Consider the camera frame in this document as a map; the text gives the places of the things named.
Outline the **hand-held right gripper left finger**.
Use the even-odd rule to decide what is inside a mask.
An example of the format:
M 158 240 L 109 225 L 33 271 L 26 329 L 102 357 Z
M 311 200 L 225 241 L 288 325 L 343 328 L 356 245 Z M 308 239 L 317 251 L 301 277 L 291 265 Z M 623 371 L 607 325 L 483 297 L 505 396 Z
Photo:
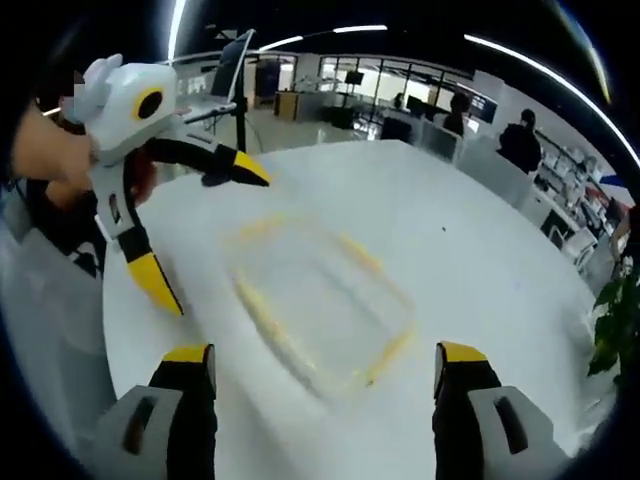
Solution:
M 165 354 L 146 385 L 136 385 L 98 420 L 96 479 L 213 479 L 218 428 L 212 344 Z

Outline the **person's left hand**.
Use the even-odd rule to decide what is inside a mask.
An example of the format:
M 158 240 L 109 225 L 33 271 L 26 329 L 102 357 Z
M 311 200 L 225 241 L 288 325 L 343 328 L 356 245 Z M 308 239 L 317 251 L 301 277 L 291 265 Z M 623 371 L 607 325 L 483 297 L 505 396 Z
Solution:
M 67 210 L 92 189 L 89 177 L 94 164 L 91 139 L 63 131 L 62 144 L 54 159 L 58 172 L 48 183 L 46 195 L 56 207 Z

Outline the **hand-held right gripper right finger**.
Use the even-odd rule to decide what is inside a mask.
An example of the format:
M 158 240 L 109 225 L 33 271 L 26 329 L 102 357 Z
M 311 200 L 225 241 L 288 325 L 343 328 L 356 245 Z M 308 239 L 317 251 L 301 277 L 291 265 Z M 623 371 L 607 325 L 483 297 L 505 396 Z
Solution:
M 432 430 L 437 479 L 554 479 L 569 463 L 551 419 L 464 344 L 436 345 Z

